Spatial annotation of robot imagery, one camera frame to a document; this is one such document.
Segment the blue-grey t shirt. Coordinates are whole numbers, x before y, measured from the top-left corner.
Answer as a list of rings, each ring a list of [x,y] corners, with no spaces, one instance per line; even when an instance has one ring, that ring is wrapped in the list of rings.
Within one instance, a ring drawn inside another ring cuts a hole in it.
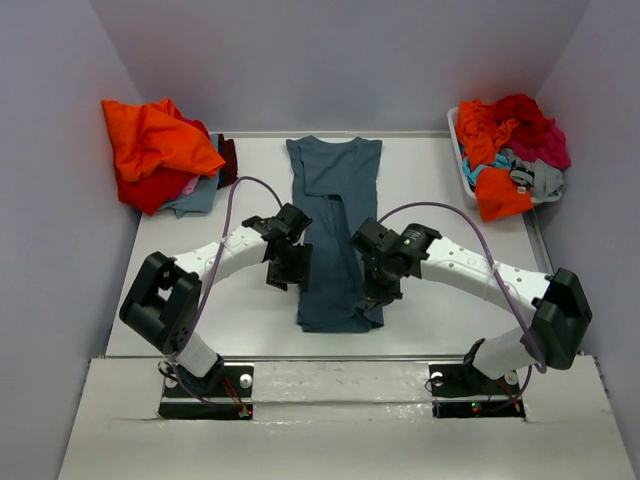
[[[365,310],[363,262],[350,241],[377,217],[380,140],[329,143],[314,136],[287,140],[293,204],[312,219],[304,241],[313,246],[308,288],[297,323],[306,333],[367,333],[384,326],[380,308]]]

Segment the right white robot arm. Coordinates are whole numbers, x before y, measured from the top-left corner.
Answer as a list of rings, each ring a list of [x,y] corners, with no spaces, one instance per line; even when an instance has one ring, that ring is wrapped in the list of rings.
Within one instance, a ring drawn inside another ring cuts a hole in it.
[[[515,316],[514,329],[477,340],[465,354],[454,377],[473,392],[521,368],[571,368],[593,318],[574,272],[545,274],[498,263],[417,223],[396,233],[368,219],[351,244],[364,262],[368,311],[401,299],[402,279],[413,277],[454,287]]]

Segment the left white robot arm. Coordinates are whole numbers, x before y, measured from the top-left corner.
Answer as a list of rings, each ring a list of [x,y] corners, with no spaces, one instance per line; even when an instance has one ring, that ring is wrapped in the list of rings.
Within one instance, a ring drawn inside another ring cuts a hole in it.
[[[119,318],[168,359],[163,374],[189,392],[212,395],[224,360],[196,332],[204,294],[254,265],[267,265],[266,284],[308,288],[313,246],[300,238],[312,219],[290,203],[268,218],[253,216],[218,242],[169,257],[148,255],[120,307]]]

